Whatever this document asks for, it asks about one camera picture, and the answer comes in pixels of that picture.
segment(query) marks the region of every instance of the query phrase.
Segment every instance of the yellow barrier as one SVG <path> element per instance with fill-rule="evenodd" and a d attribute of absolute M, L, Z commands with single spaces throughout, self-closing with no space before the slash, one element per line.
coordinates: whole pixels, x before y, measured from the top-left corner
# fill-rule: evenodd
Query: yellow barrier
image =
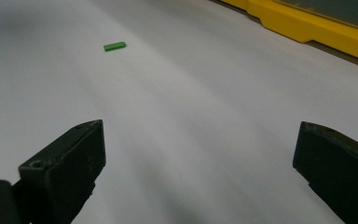
<path fill-rule="evenodd" d="M 266 28 L 300 43 L 311 40 L 358 58 L 358 28 L 273 0 L 222 0 L 257 17 Z"/>

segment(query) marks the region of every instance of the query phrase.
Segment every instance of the screw hole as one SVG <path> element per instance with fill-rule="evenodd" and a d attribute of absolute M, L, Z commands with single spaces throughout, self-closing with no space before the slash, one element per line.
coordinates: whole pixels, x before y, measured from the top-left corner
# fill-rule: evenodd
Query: screw hole
<path fill-rule="evenodd" d="M 40 168 L 43 166 L 43 162 L 42 161 L 33 161 L 30 163 L 30 166 L 32 166 L 34 168 Z"/>

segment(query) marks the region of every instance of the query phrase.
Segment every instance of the green block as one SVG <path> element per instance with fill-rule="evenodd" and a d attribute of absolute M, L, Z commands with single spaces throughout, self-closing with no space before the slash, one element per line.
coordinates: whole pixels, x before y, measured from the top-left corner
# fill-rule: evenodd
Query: green block
<path fill-rule="evenodd" d="M 125 42 L 117 42 L 114 44 L 105 45 L 105 46 L 103 46 L 103 49 L 105 51 L 110 51 L 110 50 L 114 50 L 114 49 L 122 49 L 122 48 L 125 48 L 126 46 L 127 46 L 127 44 Z"/>

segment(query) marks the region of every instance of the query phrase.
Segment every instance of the white surface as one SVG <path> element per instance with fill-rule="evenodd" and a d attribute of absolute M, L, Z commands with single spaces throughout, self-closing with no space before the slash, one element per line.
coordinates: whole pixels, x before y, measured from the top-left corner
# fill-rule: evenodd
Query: white surface
<path fill-rule="evenodd" d="M 358 140 L 358 65 L 206 0 L 0 0 L 0 179 L 92 119 L 75 224 L 342 223 L 292 158 L 302 120 Z"/>

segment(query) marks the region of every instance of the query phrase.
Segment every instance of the yellow plastic rail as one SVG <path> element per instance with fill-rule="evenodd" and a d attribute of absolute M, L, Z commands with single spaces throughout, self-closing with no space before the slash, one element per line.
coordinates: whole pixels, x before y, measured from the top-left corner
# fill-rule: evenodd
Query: yellow plastic rail
<path fill-rule="evenodd" d="M 273 0 L 222 0 L 261 20 L 264 27 L 300 43 L 311 40 L 358 58 L 358 28 Z"/>

